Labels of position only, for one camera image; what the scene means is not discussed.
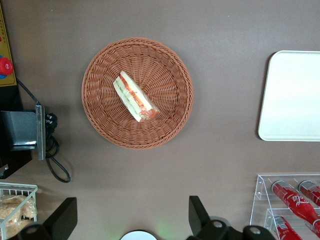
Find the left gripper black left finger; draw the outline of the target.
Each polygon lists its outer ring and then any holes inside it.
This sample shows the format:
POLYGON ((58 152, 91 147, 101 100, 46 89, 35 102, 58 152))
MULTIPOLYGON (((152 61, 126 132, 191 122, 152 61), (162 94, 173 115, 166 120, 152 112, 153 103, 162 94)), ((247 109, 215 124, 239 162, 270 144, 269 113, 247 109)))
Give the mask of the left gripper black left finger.
POLYGON ((66 198, 59 207, 42 223, 24 227, 12 240, 67 240, 78 223, 76 197, 66 198))

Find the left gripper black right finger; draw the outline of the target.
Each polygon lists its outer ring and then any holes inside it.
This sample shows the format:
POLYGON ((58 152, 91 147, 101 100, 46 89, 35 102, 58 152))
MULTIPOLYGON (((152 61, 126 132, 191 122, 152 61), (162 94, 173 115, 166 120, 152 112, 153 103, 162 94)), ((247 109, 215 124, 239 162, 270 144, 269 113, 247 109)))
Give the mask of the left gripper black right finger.
POLYGON ((247 225, 242 231, 230 226, 224 218, 210 218, 198 196, 190 196, 188 221, 192 231, 189 240, 273 240, 275 237, 264 227, 247 225))

